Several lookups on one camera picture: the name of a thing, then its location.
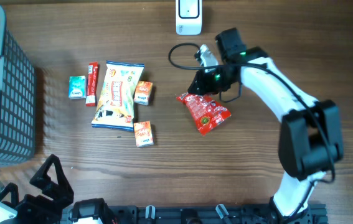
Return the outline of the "dark grey plastic basket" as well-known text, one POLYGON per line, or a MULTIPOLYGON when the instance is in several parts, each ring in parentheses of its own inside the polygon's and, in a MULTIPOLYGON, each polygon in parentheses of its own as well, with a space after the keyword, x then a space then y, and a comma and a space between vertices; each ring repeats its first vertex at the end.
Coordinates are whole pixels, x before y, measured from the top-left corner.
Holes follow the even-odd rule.
POLYGON ((36 92, 34 66, 7 28, 0 6, 0 167, 35 154, 36 92))

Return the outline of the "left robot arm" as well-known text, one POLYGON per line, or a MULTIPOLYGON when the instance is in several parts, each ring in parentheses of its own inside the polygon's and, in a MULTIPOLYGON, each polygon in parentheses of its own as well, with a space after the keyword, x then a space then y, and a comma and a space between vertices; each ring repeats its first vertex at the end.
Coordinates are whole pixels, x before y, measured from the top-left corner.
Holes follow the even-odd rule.
POLYGON ((42 193, 25 195, 20 200, 16 184, 0 182, 0 223, 58 223, 63 209, 73 203, 73 189, 60 159, 53 154, 33 175, 30 184, 42 193))

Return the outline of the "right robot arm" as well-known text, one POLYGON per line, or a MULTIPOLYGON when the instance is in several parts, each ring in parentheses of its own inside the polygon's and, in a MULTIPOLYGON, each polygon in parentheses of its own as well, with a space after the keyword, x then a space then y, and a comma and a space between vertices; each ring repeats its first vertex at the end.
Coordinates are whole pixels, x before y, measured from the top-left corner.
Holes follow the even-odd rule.
POLYGON ((319 101, 283 75, 261 48, 247 48, 237 29, 215 38, 220 57, 205 45, 195 53, 198 66, 189 94, 221 95, 233 84, 254 92, 280 122, 278 158, 284 170, 268 205, 248 205, 246 220, 266 223, 315 223, 326 218, 324 207, 308 203, 316 185, 335 174, 344 157, 339 108, 319 101))

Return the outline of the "red snack packet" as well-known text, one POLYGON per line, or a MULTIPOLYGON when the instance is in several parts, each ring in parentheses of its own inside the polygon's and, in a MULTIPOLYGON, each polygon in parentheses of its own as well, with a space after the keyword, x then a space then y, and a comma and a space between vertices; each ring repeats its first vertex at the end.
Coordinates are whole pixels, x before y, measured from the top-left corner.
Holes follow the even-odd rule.
POLYGON ((231 117, 231 112, 209 95, 183 93, 177 100, 187 106, 198 131, 203 136, 231 117))

